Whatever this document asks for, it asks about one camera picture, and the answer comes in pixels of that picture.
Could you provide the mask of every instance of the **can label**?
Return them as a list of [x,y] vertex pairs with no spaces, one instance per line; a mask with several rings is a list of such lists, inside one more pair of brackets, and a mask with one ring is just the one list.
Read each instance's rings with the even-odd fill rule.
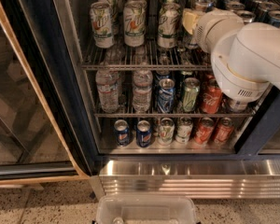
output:
[[115,122],[114,133],[118,146],[125,147],[130,143],[129,125],[125,120],[119,119]]
[[137,145],[140,147],[148,147],[151,139],[150,123],[146,120],[141,120],[137,124],[136,130]]
[[205,145],[212,135],[214,130],[214,121],[210,118],[202,118],[198,123],[197,131],[194,140],[199,145]]
[[107,49],[114,45],[109,4],[98,2],[91,5],[91,27],[97,47]]
[[141,3],[127,3],[123,10],[124,42],[130,47],[139,47],[145,42],[146,12]]
[[174,131],[175,123],[169,118],[162,119],[159,126],[158,142],[162,145],[169,145],[172,142]]
[[170,79],[162,79],[158,92],[158,112],[170,113],[175,103],[175,82]]
[[158,45],[165,49],[176,47],[177,29],[180,23],[180,5],[164,4],[160,11]]

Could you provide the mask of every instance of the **white can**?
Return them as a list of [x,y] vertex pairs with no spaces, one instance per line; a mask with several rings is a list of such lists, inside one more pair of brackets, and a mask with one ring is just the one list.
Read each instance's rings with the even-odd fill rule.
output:
[[146,11],[141,3],[127,3],[123,9],[124,42],[129,47],[139,47],[145,42]]
[[91,27],[95,45],[108,49],[114,45],[110,5],[97,2],[91,5]]

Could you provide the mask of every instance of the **blue can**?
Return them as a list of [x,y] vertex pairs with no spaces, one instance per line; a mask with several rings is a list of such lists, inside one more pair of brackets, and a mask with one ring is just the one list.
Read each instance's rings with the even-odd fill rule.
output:
[[119,119],[114,123],[114,134],[118,146],[125,147],[130,144],[130,130],[126,120]]
[[146,120],[141,120],[137,124],[136,130],[137,145],[140,147],[150,146],[151,141],[151,126]]
[[169,114],[173,111],[175,104],[175,82],[170,78],[160,81],[158,92],[158,112]]

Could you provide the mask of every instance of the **refrigerator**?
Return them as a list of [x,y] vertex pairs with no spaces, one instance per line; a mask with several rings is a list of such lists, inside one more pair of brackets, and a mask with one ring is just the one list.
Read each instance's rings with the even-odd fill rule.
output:
[[[280,90],[271,84],[242,112],[232,112],[228,107],[229,98],[224,94],[216,113],[202,112],[200,102],[192,112],[181,111],[176,106],[172,112],[158,112],[155,93],[152,92],[149,110],[136,112],[132,84],[135,71],[148,70],[155,76],[157,72],[169,70],[175,84],[178,84],[181,71],[192,72],[201,82],[205,74],[212,72],[207,53],[200,48],[188,50],[183,47],[185,34],[182,29],[178,30],[177,46],[166,50],[166,63],[161,62],[163,51],[158,47],[157,38],[159,0],[149,0],[146,41],[142,47],[147,63],[140,65],[134,61],[139,48],[122,42],[123,28],[120,26],[118,40],[121,43],[118,41],[114,46],[115,52],[123,55],[116,63],[106,64],[104,69],[125,76],[121,86],[124,101],[117,111],[106,113],[95,82],[96,73],[102,69],[108,52],[108,49],[95,45],[91,28],[91,5],[97,1],[0,0],[2,33],[11,41],[10,53],[19,51],[9,54],[10,59],[4,55],[7,59],[5,74],[17,88],[22,85],[21,81],[15,82],[12,78],[14,71],[8,73],[10,61],[18,63],[19,69],[23,70],[22,75],[28,77],[25,80],[32,84],[31,90],[39,99],[37,104],[48,116],[43,116],[48,123],[44,121],[42,124],[39,118],[35,122],[38,125],[35,132],[40,141],[35,137],[31,139],[30,149],[25,150],[28,158],[19,151],[19,157],[23,159],[17,157],[17,161],[0,163],[0,171],[3,172],[0,180],[22,178],[24,182],[25,178],[36,178],[35,182],[41,182],[56,176],[87,178],[98,199],[114,193],[183,195],[190,198],[280,198]],[[181,9],[186,2],[178,1]],[[280,6],[280,0],[270,2]],[[6,30],[7,24],[13,34]],[[15,37],[19,43],[17,46],[12,43]],[[28,101],[32,101],[31,97],[24,96],[20,103],[14,90],[8,92],[16,97],[4,100],[5,105],[11,102],[10,108],[19,107],[20,111],[15,113],[20,115],[23,110],[31,113],[29,120],[32,119],[35,111],[30,110]],[[161,144],[154,122],[168,118],[177,126],[184,117],[193,122],[188,142],[177,142],[175,129],[172,142]],[[125,120],[130,129],[130,142],[125,147],[118,145],[118,133],[114,131],[115,122],[119,119]],[[211,119],[216,126],[222,119],[231,120],[234,129],[228,141],[218,144],[213,132],[206,144],[195,142],[202,119]],[[148,147],[137,145],[135,129],[142,120],[151,126]],[[21,140],[21,132],[24,130],[23,133],[28,135],[29,129],[23,124],[12,126],[5,121],[5,128],[13,133],[15,144],[11,145],[12,150],[27,149]],[[56,139],[45,140],[46,133],[54,133]],[[2,145],[5,142],[10,143],[8,140],[0,141],[0,146],[7,147]],[[40,159],[40,143],[45,144],[43,152],[49,157],[47,160]],[[57,152],[50,150],[58,148],[57,144],[60,146]],[[13,173],[4,173],[6,170],[13,170]]]

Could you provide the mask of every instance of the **speckled floor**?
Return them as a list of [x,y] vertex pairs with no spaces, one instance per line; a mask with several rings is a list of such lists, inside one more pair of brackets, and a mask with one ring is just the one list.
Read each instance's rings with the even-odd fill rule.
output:
[[[43,184],[43,190],[0,189],[0,224],[91,224],[98,202],[88,181]],[[193,200],[202,224],[280,224],[280,199]]]

